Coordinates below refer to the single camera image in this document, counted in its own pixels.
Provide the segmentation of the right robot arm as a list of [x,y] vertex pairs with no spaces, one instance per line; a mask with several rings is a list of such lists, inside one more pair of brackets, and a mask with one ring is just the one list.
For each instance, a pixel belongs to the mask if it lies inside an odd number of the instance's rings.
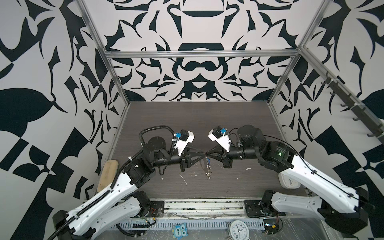
[[266,169],[297,181],[315,193],[315,196],[303,197],[265,191],[260,210],[317,218],[347,235],[368,226],[366,190],[336,181],[305,161],[290,145],[267,141],[262,131],[252,125],[238,128],[237,136],[239,145],[235,146],[227,129],[215,127],[208,137],[218,145],[208,151],[207,156],[222,162],[224,168],[231,168],[234,160],[257,160]]

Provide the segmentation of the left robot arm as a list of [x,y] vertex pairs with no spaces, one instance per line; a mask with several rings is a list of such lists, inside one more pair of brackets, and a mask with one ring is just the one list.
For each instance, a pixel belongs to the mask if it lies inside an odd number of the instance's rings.
[[156,175],[156,167],[179,164],[181,170],[205,158],[174,137],[171,150],[166,150],[162,137],[153,137],[116,173],[112,182],[79,207],[54,217],[55,232],[50,240],[94,240],[101,233],[127,218],[145,217],[152,205],[147,194],[140,191]]

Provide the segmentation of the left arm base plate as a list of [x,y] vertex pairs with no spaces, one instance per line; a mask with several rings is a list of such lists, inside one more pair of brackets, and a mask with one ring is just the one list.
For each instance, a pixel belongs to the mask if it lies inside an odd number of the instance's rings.
[[136,215],[136,217],[158,217],[164,213],[165,202],[164,201],[153,201],[151,204],[145,204],[144,207],[141,207],[141,210]]

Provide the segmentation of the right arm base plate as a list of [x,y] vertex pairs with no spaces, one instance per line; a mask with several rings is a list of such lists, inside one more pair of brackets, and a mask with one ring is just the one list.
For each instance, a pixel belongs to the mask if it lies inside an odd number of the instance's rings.
[[244,205],[246,215],[249,218],[261,218],[271,215],[268,209],[265,209],[260,205],[260,200],[245,200]]

